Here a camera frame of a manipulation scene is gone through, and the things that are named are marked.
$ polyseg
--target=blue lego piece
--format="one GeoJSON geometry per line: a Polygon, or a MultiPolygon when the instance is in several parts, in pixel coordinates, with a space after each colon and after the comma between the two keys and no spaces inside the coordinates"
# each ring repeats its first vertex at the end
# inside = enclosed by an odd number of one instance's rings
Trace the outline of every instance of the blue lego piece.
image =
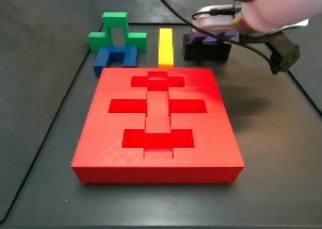
{"type": "Polygon", "coordinates": [[[112,62],[122,62],[122,67],[136,67],[137,46],[101,46],[96,54],[94,73],[100,77],[104,67],[110,67],[112,62]]]}

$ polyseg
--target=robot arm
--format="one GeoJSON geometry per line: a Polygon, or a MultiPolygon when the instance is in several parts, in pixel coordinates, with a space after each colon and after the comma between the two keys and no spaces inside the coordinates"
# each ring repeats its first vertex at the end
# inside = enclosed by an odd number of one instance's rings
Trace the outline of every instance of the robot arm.
{"type": "Polygon", "coordinates": [[[232,5],[201,8],[192,23],[212,34],[236,31],[240,43],[264,43],[272,52],[271,72],[277,74],[299,58],[299,47],[281,30],[305,26],[305,19],[319,13],[322,0],[234,0],[232,5]]]}
{"type": "MultiPolygon", "coordinates": [[[[197,15],[194,25],[206,31],[224,27],[244,36],[260,37],[304,25],[305,19],[322,13],[322,0],[234,0],[232,7],[234,13],[230,16],[197,15]]],[[[220,8],[206,7],[198,12],[220,8]]]]}

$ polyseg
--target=black block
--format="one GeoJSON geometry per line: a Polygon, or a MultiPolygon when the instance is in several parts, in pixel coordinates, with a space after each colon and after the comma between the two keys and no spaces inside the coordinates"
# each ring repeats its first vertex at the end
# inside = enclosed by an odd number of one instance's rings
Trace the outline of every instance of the black block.
{"type": "Polygon", "coordinates": [[[182,59],[226,61],[230,44],[228,43],[189,43],[182,35],[182,59]]]}

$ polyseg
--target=purple block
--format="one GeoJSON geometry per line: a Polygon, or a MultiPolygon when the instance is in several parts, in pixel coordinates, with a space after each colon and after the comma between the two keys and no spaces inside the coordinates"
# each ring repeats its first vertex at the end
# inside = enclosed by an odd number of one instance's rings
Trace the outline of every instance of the purple block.
{"type": "MultiPolygon", "coordinates": [[[[236,31],[226,31],[226,32],[213,32],[210,33],[213,35],[217,35],[224,38],[232,38],[236,35],[236,31]]],[[[201,42],[217,42],[220,43],[217,39],[208,37],[205,34],[200,32],[189,32],[188,33],[188,42],[189,43],[201,43],[201,42]]]]}

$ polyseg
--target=red box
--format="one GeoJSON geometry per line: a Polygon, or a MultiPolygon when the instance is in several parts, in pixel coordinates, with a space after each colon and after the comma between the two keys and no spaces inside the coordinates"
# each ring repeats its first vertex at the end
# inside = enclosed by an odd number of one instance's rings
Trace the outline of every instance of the red box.
{"type": "Polygon", "coordinates": [[[228,183],[244,161],[209,69],[102,70],[71,168],[82,183],[228,183]]]}

